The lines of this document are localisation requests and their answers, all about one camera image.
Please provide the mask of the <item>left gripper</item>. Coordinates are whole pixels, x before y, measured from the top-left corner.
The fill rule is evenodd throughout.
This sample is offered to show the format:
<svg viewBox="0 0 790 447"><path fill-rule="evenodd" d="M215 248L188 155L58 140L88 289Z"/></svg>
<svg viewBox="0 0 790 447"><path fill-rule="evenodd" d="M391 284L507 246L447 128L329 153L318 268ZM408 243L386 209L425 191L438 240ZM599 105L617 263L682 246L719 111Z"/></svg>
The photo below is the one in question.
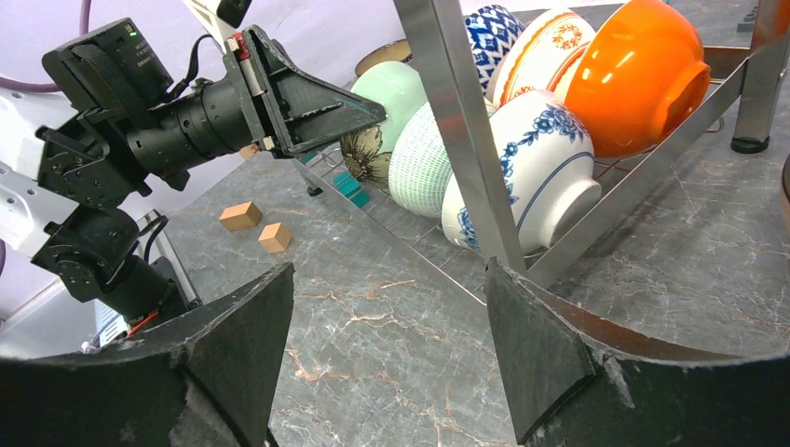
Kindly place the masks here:
<svg viewBox="0 0 790 447"><path fill-rule="evenodd" d="M381 104L298 68L258 25L229 35L223 47L252 141L273 155L315 151L387 117Z"/></svg>

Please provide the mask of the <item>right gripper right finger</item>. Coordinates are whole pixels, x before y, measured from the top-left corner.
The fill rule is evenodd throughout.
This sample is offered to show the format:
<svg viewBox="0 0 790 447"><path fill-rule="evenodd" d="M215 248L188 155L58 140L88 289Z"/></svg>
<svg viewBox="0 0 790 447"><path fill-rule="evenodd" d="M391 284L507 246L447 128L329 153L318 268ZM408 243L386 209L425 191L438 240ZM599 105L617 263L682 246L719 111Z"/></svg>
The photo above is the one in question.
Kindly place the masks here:
<svg viewBox="0 0 790 447"><path fill-rule="evenodd" d="M523 446L785 446L789 358L677 345L596 316L498 260L484 293Z"/></svg>

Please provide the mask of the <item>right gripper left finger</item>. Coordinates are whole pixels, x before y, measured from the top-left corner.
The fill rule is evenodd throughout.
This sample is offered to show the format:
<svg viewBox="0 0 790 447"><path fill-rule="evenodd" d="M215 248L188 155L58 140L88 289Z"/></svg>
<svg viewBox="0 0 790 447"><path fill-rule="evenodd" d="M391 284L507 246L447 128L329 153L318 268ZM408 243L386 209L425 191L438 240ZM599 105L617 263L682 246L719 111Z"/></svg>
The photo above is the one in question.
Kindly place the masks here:
<svg viewBox="0 0 790 447"><path fill-rule="evenodd" d="M95 354L1 361L5 446L272 446L292 263Z"/></svg>

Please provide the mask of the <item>pale green bowl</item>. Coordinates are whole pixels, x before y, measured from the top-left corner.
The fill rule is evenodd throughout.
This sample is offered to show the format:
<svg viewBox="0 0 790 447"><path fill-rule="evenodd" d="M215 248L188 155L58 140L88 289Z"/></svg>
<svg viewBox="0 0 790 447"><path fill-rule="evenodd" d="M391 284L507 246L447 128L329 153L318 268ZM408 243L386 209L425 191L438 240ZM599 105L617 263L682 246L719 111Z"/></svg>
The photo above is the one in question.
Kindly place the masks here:
<svg viewBox="0 0 790 447"><path fill-rule="evenodd" d="M406 123L427 101L418 71L400 61L383 61L358 78L351 91L378 102L387 118L340 140L347 170L360 183L388 189L392 152Z"/></svg>

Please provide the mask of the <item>green dotted white bowl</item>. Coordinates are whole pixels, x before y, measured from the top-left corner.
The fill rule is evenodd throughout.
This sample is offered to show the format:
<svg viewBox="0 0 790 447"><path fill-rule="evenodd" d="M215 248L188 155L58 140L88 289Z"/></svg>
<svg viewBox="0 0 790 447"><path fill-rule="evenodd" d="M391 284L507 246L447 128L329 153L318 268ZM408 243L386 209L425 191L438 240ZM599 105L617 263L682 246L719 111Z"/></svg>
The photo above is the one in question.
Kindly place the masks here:
<svg viewBox="0 0 790 447"><path fill-rule="evenodd" d="M431 104L424 102L394 145L388 168L389 194L402 208L438 219L452 172Z"/></svg>

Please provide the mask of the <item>blue floral bowl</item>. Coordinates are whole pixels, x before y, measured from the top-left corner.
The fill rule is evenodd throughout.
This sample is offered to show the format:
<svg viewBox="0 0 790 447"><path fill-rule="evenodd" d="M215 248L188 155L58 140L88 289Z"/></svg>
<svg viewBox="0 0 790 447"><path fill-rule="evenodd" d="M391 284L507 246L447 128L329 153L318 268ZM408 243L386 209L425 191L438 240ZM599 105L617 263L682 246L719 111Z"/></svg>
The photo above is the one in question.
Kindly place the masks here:
<svg viewBox="0 0 790 447"><path fill-rule="evenodd" d="M530 90L489 118L522 254L548 249L602 194L593 141L548 90Z"/></svg>

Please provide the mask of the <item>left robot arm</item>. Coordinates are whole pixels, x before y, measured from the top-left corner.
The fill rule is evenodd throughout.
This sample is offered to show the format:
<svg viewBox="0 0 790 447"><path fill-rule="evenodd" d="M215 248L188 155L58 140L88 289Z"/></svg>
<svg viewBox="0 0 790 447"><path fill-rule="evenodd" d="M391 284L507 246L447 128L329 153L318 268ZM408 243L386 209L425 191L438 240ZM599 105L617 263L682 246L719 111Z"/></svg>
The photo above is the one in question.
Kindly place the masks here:
<svg viewBox="0 0 790 447"><path fill-rule="evenodd" d="M386 118L381 104L300 70L258 26L220 42L225 76L191 76L185 96L129 18L42 60L75 114L35 131L43 154L35 187L21 192L54 199L32 261L75 299L99 300L130 324L157 325L196 305L136 253L141 232L121 205L150 194L148 177L183 190L192 168L250 145L296 158Z"/></svg>

